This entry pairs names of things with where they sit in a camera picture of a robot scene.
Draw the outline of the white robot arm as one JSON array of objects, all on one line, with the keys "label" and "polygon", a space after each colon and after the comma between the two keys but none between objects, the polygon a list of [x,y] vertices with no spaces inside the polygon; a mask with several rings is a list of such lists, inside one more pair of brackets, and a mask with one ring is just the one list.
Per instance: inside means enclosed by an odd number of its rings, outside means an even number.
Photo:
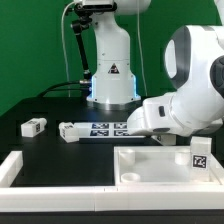
[{"label": "white robot arm", "polygon": [[[147,10],[151,0],[81,0],[90,15],[97,41],[97,71],[87,102],[112,110],[140,97],[130,71],[130,38],[114,16]],[[224,118],[224,0],[214,0],[220,26],[188,25],[171,37],[164,53],[165,69],[175,91],[147,98],[127,119],[131,135],[189,136],[214,131]]]}]

